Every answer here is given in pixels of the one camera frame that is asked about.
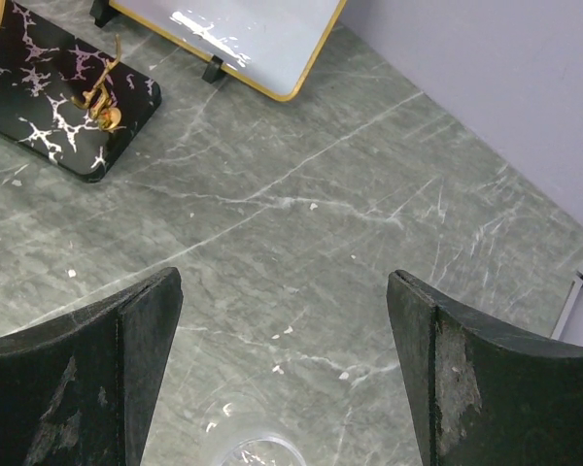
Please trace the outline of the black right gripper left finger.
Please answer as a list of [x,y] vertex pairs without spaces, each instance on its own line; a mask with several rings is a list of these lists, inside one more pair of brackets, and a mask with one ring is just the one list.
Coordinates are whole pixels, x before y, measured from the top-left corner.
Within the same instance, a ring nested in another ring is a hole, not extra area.
[[0,465],[138,465],[183,305],[174,267],[0,337]]

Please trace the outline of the clear tumbler glass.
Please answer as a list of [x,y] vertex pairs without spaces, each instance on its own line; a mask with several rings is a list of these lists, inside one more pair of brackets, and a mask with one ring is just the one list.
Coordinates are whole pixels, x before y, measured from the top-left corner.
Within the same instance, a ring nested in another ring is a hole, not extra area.
[[203,416],[200,465],[304,465],[289,429],[251,394],[216,399]]

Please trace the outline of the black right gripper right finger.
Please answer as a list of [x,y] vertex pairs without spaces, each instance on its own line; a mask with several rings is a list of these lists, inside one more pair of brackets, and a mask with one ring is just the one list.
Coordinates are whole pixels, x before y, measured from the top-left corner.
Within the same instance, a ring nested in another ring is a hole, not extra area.
[[388,313],[426,465],[583,465],[583,347],[523,330],[413,275]]

